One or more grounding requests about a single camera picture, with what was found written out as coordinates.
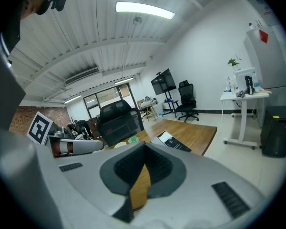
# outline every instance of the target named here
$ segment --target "white floor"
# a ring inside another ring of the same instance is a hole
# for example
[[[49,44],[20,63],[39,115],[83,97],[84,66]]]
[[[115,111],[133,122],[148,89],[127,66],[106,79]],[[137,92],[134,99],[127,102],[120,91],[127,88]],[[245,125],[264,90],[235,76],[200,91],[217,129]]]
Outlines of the white floor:
[[[178,117],[175,118],[174,114],[160,116],[157,121],[161,121],[163,118],[178,121]],[[149,121],[146,118],[143,120],[145,130],[156,123],[154,118]],[[199,114],[199,122],[189,118],[187,123],[217,126],[217,133],[204,156],[214,159],[236,172],[268,197],[284,181],[286,157],[269,158],[263,156],[259,148],[252,150],[242,146],[225,145],[223,143],[224,137],[238,138],[240,121],[240,117],[232,118],[230,114],[224,114],[223,118],[221,114]],[[260,133],[261,129],[258,122],[248,117],[245,140],[260,143]]]

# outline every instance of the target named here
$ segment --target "tv stand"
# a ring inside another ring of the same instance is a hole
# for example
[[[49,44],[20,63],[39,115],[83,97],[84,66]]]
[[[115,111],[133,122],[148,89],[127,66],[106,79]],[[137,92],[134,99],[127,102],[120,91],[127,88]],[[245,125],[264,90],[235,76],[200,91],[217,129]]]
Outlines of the tv stand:
[[[172,96],[171,96],[170,91],[167,91],[167,92],[168,92],[168,94],[169,94],[169,96],[170,96],[170,99],[172,99]],[[171,102],[164,102],[164,103],[167,103],[167,104],[168,104],[168,106],[170,107],[170,111],[167,112],[167,113],[165,113],[165,114],[163,114],[162,117],[163,117],[164,115],[168,115],[168,114],[170,114],[170,113],[175,113],[175,118],[177,118],[177,116],[176,116],[176,110],[175,110],[174,104],[177,104],[177,107],[179,107],[178,100],[177,100],[177,101],[172,100]]]

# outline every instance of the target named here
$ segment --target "red diamond decoration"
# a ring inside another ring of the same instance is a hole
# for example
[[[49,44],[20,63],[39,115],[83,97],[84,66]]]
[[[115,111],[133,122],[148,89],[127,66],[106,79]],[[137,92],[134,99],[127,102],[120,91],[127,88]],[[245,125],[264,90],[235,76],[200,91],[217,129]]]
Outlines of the red diamond decoration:
[[[264,43],[267,43],[269,35],[266,32],[259,30],[259,36]]]

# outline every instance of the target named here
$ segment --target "television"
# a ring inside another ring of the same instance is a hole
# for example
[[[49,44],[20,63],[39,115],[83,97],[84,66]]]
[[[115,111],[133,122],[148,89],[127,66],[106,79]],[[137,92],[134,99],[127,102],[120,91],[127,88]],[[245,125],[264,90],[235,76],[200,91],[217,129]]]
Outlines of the television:
[[[151,83],[156,95],[163,94],[177,88],[169,69],[154,78]]]

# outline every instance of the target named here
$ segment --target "white refrigerator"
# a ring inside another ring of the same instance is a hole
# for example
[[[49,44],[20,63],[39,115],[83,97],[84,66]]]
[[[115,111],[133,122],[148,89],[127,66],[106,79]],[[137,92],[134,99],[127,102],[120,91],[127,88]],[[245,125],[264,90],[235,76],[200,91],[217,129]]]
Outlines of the white refrigerator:
[[[244,45],[261,87],[272,92],[269,98],[257,102],[262,127],[266,106],[286,105],[286,62],[276,35],[268,26],[247,31]]]

